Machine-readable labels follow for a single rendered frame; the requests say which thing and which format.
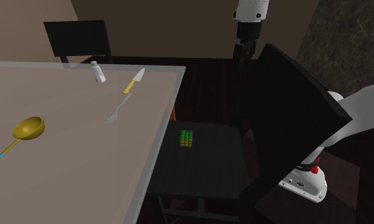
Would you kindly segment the green and yellow puzzle cube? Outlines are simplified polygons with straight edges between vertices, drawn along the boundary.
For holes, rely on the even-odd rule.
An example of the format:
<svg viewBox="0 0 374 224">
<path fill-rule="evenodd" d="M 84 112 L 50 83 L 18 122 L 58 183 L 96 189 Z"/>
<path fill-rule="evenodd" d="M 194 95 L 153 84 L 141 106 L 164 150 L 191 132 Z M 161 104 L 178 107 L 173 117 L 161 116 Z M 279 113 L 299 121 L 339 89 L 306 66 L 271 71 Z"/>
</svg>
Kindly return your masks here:
<svg viewBox="0 0 374 224">
<path fill-rule="evenodd" d="M 180 147 L 192 147 L 193 142 L 193 131 L 192 130 L 181 130 L 179 135 Z"/>
</svg>

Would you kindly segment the black chair with wide backrest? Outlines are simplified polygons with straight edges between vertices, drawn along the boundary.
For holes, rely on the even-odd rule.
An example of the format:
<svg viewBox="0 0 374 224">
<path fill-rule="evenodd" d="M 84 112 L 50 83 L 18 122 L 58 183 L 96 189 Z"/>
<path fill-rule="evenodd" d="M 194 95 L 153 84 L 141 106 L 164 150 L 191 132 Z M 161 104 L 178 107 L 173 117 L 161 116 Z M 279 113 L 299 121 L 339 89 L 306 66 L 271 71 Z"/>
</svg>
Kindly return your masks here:
<svg viewBox="0 0 374 224">
<path fill-rule="evenodd" d="M 248 178 L 238 127 L 169 122 L 146 192 L 158 224 L 168 224 L 168 215 L 250 224 L 255 204 L 351 121 L 312 75 L 272 44 L 241 97 L 258 177 Z M 193 131 L 191 148 L 180 147 L 181 130 Z"/>
</svg>

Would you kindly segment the silver fork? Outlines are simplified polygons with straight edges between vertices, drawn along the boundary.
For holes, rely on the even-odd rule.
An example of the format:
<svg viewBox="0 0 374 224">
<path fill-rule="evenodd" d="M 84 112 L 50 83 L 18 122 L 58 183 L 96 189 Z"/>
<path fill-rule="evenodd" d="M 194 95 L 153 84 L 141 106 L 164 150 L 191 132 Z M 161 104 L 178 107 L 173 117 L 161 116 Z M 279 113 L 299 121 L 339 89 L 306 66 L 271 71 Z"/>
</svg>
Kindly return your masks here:
<svg viewBox="0 0 374 224">
<path fill-rule="evenodd" d="M 124 99 L 122 100 L 122 102 L 120 103 L 120 105 L 115 109 L 114 113 L 104 122 L 105 125 L 113 123 L 117 119 L 117 117 L 118 117 L 118 110 L 123 106 L 123 104 L 128 100 L 128 98 L 131 95 L 132 95 L 131 93 L 128 93 L 124 97 Z"/>
</svg>

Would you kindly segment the white salt shaker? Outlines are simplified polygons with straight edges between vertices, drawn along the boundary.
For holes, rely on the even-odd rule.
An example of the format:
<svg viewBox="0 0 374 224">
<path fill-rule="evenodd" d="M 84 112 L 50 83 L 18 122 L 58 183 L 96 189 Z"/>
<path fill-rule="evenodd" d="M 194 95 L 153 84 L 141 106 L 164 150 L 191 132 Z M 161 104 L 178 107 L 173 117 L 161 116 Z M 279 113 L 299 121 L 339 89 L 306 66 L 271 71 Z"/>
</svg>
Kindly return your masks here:
<svg viewBox="0 0 374 224">
<path fill-rule="evenodd" d="M 91 61 L 91 66 L 93 70 L 93 74 L 95 76 L 95 80 L 97 83 L 104 83 L 106 81 L 106 78 L 104 76 L 104 73 L 102 72 L 102 69 L 98 65 L 97 61 Z"/>
</svg>

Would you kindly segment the black chair with small backrest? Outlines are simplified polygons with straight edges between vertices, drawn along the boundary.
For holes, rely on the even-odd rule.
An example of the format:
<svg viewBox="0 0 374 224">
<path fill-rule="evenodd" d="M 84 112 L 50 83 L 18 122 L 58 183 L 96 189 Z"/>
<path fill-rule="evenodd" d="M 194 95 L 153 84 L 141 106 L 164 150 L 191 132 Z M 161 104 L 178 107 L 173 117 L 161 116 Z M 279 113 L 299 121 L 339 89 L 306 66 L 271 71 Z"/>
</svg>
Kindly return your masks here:
<svg viewBox="0 0 374 224">
<path fill-rule="evenodd" d="M 43 22 L 53 54 L 62 63 L 70 56 L 105 55 L 112 64 L 112 53 L 104 20 Z"/>
</svg>

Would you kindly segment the dark robot stand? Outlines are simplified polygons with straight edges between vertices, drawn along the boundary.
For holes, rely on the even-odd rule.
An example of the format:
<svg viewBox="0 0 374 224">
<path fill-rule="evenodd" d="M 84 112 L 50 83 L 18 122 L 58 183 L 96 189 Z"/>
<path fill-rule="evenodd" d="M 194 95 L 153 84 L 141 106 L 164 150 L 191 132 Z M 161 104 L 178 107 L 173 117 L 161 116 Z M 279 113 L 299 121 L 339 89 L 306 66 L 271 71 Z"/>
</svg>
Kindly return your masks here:
<svg viewBox="0 0 374 224">
<path fill-rule="evenodd" d="M 255 208 L 275 224 L 355 224 L 360 168 L 325 151 L 319 165 L 328 184 L 322 202 L 276 186 Z"/>
</svg>

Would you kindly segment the beige table with glass edge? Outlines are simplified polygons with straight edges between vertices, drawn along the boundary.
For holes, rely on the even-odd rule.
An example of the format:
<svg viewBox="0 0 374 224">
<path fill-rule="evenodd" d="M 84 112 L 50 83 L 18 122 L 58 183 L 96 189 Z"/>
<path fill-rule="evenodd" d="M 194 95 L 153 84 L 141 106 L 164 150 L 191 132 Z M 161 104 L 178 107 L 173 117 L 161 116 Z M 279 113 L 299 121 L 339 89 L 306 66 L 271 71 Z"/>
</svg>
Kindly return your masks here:
<svg viewBox="0 0 374 224">
<path fill-rule="evenodd" d="M 185 68 L 0 62 L 0 153 L 26 118 L 45 131 L 0 159 L 0 224 L 135 224 Z M 104 122 L 145 68 L 117 119 Z"/>
</svg>

